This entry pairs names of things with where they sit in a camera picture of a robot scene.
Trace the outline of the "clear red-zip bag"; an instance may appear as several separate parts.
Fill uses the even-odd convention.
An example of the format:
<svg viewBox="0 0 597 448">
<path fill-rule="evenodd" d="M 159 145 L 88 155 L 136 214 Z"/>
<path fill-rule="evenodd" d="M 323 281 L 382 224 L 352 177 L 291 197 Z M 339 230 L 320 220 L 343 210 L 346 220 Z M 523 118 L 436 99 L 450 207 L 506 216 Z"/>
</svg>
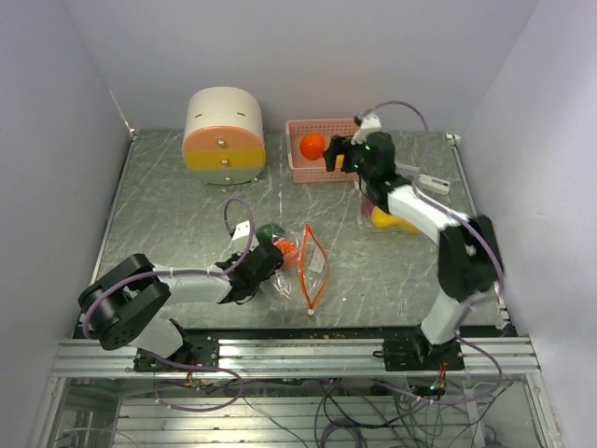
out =
<svg viewBox="0 0 597 448">
<path fill-rule="evenodd" d="M 307 316 L 312 317 L 329 280 L 329 258 L 309 222 L 300 231 L 285 231 L 285 238 L 298 244 L 298 263 L 290 269 L 278 269 L 263 290 L 272 298 L 301 296 L 306 301 Z"/>
</svg>

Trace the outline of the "fake dark green avocado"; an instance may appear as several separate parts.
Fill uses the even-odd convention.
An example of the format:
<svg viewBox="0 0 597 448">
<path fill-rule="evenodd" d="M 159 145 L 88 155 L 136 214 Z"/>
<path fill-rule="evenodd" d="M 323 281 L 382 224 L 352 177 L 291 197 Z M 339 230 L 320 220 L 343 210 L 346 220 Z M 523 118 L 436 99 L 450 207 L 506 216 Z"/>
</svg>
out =
<svg viewBox="0 0 597 448">
<path fill-rule="evenodd" d="M 260 244 L 266 242 L 275 244 L 278 240 L 285 238 L 286 231 L 279 224 L 266 223 L 257 228 L 257 241 Z"/>
</svg>

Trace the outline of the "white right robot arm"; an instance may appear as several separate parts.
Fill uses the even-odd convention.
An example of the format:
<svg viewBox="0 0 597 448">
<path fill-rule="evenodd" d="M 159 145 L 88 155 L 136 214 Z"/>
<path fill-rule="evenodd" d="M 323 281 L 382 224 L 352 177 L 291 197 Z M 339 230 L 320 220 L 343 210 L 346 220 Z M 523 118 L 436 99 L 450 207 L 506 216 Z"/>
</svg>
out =
<svg viewBox="0 0 597 448">
<path fill-rule="evenodd" d="M 456 212 L 422 193 L 396 171 L 389 133 L 375 132 L 356 143 L 334 135 L 323 153 L 326 169 L 356 173 L 364 195 L 384 213 L 403 219 L 437 245 L 437 298 L 419 325 L 411 347 L 413 362 L 434 368 L 453 343 L 472 298 L 504 284 L 504 268 L 492 221 Z"/>
</svg>

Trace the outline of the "clear white-slider zip bag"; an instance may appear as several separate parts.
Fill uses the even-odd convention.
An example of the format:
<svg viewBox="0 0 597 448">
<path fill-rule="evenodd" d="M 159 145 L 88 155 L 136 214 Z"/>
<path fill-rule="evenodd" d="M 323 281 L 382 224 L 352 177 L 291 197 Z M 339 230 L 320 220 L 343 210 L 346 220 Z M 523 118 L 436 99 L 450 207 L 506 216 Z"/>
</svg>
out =
<svg viewBox="0 0 597 448">
<path fill-rule="evenodd" d="M 421 214 L 420 212 L 417 212 L 414 209 L 413 197 L 414 197 L 414 193 L 412 190 L 412 185 L 410 185 L 410 186 L 404 185 L 402 187 L 395 189 L 394 191 L 392 191 L 391 193 L 388 194 L 387 205 L 379 204 L 379 205 L 375 205 L 375 206 L 381 208 L 381 210 L 383 210 L 387 214 L 402 218 L 402 219 L 408 221 L 410 224 L 412 224 L 410 222 L 410 218 L 419 216 Z M 370 220 L 361 216 L 360 208 L 359 208 L 359 212 L 357 214 L 357 223 L 359 225 L 364 225 L 365 228 L 369 229 L 370 231 L 403 232 L 403 231 L 379 231 L 377 229 L 374 229 L 370 223 Z M 420 231 L 417 234 L 422 234 L 421 230 L 418 227 L 416 227 L 416 228 Z"/>
</svg>

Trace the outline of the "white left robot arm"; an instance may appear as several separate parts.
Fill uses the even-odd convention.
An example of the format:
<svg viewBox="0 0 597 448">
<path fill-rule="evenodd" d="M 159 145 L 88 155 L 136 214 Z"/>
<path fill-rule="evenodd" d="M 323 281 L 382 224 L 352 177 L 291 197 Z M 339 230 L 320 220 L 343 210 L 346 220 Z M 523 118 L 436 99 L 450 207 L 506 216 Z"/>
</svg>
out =
<svg viewBox="0 0 597 448">
<path fill-rule="evenodd" d="M 283 264 L 283 252 L 271 242 L 203 269 L 159 268 L 146 255 L 134 254 L 79 295 L 84 335 L 97 339 L 106 351 L 132 345 L 166 369 L 179 371 L 197 356 L 184 328 L 159 316 L 162 307 L 243 304 Z"/>
</svg>

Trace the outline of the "fake red orange tomato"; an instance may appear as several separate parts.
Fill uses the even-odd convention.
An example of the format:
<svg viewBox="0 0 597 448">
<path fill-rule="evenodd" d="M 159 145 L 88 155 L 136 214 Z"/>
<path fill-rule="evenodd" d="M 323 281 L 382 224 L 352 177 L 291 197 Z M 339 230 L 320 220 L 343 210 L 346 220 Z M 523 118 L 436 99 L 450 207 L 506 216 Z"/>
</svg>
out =
<svg viewBox="0 0 597 448">
<path fill-rule="evenodd" d="M 290 269 L 297 265 L 299 260 L 299 246 L 297 243 L 290 239 L 280 238 L 274 242 L 274 245 L 284 256 L 284 268 Z"/>
</svg>

